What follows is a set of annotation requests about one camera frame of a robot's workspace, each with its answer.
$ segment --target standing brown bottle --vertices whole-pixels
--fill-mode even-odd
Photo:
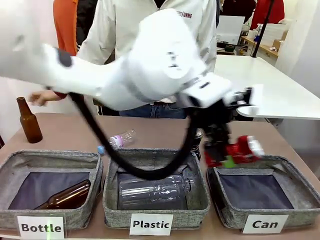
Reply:
[[[35,208],[36,210],[57,210],[80,208],[87,199],[91,182],[87,179],[60,191]]]
[[[36,116],[31,112],[24,97],[18,97],[16,101],[21,115],[20,123],[26,139],[31,144],[40,142],[43,137]]]

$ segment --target gray fabric bin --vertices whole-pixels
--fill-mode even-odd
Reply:
[[[159,169],[167,165],[177,153],[174,149],[123,148],[119,153],[134,166],[144,170]],[[194,153],[190,154],[178,173],[194,179],[195,188],[186,196],[187,210],[118,210],[118,173],[124,172],[110,161],[104,182],[102,204],[105,223],[110,228],[129,228],[131,214],[173,214],[172,229],[197,229],[210,207],[206,184]]]
[[[250,183],[256,184],[252,202],[246,185],[241,186],[243,176],[252,176]],[[319,193],[290,161],[280,156],[266,155],[260,161],[234,168],[210,168],[207,178],[217,213],[228,228],[243,229],[248,215],[288,215],[284,228],[304,227],[314,224],[320,213]],[[241,188],[243,196],[236,192]],[[258,205],[266,209],[257,209]]]
[[[9,209],[24,181],[32,173],[49,173],[49,175],[51,173],[88,173],[87,179],[91,182],[88,197],[77,209]],[[66,230],[86,228],[99,194],[102,173],[103,163],[100,155],[93,152],[54,150],[14,152],[0,167],[0,229],[18,230],[17,216],[64,216]]]

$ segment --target jeans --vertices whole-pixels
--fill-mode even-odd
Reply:
[[[144,105],[131,110],[119,111],[123,117],[138,118],[162,118],[162,119],[185,119],[185,110],[179,108],[175,103],[164,103],[162,105]]]

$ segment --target blue bottle cap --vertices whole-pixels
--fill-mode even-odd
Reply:
[[[106,150],[105,150],[104,146],[98,146],[97,149],[98,149],[99,154],[101,154],[101,155],[105,154]]]

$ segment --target green sticker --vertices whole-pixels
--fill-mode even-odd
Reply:
[[[223,166],[227,169],[234,168],[236,166],[232,156],[226,156],[226,161],[223,162]]]

